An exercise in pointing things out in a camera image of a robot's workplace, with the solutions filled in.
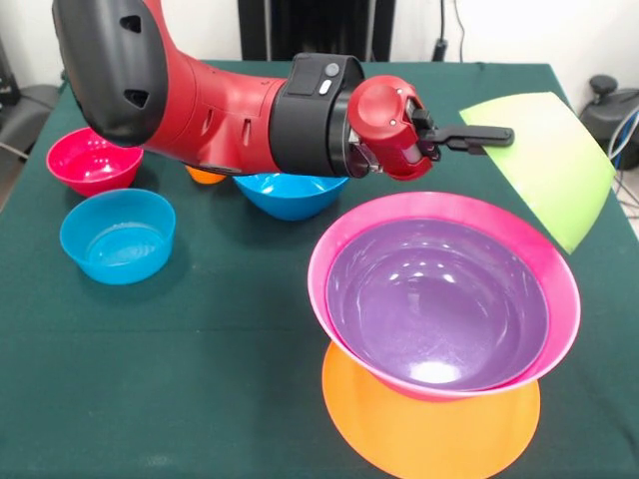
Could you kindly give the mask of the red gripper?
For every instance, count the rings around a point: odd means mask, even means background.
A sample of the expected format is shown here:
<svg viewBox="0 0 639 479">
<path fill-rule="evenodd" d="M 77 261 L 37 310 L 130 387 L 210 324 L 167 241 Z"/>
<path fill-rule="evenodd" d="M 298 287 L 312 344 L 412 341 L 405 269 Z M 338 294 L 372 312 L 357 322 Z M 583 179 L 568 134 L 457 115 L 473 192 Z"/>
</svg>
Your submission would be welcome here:
<svg viewBox="0 0 639 479">
<path fill-rule="evenodd" d="M 359 142 L 395 180 L 411 181 L 428 173 L 432 161 L 441 160 L 441 149 L 482 156 L 483 147 L 509 147 L 514 142 L 514 131 L 510 128 L 434 128 L 421 132 L 421 142 L 428 145 L 424 154 L 419 149 L 419 135 L 410 116 L 412 111 L 422 108 L 414 87 L 390 75 L 364 80 L 348 100 L 347 119 Z"/>
</svg>

